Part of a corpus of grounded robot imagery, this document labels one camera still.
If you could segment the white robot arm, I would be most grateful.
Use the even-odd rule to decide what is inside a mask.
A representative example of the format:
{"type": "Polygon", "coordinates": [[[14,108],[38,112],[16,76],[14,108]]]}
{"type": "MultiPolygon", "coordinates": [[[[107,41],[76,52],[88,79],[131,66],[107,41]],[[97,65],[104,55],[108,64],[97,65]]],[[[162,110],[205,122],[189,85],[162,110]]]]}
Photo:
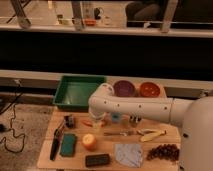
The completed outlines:
{"type": "Polygon", "coordinates": [[[105,113],[141,116],[181,129],[178,171],[213,171],[213,96],[197,100],[116,97],[113,87],[101,84],[88,100],[91,117],[105,113]]]}

